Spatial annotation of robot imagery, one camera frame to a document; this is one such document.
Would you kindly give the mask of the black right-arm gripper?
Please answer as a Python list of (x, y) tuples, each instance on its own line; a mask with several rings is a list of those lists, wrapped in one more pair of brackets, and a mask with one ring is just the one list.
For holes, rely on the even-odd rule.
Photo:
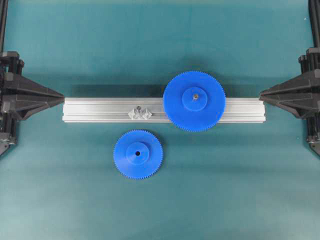
[[(300, 75), (260, 93), (259, 99), (306, 119), (308, 143), (320, 142), (320, 48), (309, 48), (298, 58)], [(315, 109), (311, 113), (311, 93)]]

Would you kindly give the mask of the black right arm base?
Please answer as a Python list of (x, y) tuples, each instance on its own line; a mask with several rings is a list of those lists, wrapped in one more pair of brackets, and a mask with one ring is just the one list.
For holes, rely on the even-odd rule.
[(317, 159), (320, 160), (320, 142), (309, 142), (308, 146)]

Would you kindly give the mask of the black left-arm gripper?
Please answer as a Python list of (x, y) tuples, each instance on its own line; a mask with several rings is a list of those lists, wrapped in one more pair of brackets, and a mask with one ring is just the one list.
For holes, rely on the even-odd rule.
[(64, 103), (64, 95), (22, 75), (24, 62), (16, 51), (0, 53), (0, 146), (17, 143), (17, 120)]

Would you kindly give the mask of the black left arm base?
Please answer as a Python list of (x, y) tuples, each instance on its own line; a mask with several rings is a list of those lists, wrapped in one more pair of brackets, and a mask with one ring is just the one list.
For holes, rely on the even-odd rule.
[(11, 147), (12, 143), (10, 140), (0, 140), (0, 156), (3, 156)]

